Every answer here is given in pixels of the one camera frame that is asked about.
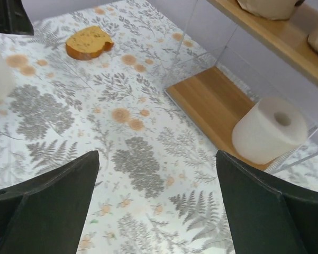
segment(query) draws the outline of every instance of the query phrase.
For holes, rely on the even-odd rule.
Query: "floral tablecloth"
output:
[[[71,59],[65,40],[89,25],[111,35],[113,50]],[[216,148],[163,92],[215,59],[191,60],[205,50],[187,36],[184,71],[165,80],[182,31],[144,0],[34,29],[34,37],[0,34],[17,82],[0,101],[0,188],[96,149],[101,170],[78,253],[233,253]],[[318,157],[278,176],[318,191]]]

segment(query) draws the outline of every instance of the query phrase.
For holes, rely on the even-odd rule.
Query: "white wall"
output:
[[[155,7],[183,28],[196,0],[149,0]],[[97,6],[112,0],[22,0],[31,20],[56,16],[83,8]],[[318,0],[306,0],[318,10]],[[206,0],[198,0],[188,34],[207,50],[214,50],[227,42],[235,25]],[[261,43],[237,28],[229,47],[235,50],[279,91],[318,122],[318,88],[300,73],[275,56]],[[267,84],[249,84],[262,93],[270,90]]]

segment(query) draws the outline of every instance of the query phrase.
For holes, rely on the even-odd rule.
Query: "bread crust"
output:
[[[100,56],[104,51],[110,51],[113,48],[114,43],[109,43],[106,42],[102,48],[96,52],[92,52],[92,53],[82,53],[80,51],[75,50],[74,48],[72,48],[71,46],[66,44],[66,52],[67,55],[69,55],[70,57],[76,59],[76,60],[91,60],[93,58],[97,58],[98,56]]]

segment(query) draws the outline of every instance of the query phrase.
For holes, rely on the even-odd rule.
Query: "table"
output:
[[[112,36],[113,50],[90,61],[69,58],[63,42],[93,24]],[[34,28],[35,37],[0,35],[17,82],[0,101],[0,188],[98,150],[79,254],[233,253],[217,149],[163,91],[182,31],[144,0]],[[188,60],[203,52],[187,36],[178,56],[186,72],[171,82],[200,72]],[[318,191],[318,157],[277,176]]]

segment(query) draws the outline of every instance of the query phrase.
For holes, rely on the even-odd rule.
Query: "wooden shelf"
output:
[[[185,111],[218,149],[265,170],[237,154],[232,145],[232,130],[254,106],[236,85],[213,67],[167,88],[169,96]]]
[[[236,0],[208,2],[318,86],[318,55],[307,43],[318,26],[316,10],[303,4],[289,21],[270,21],[242,10]]]

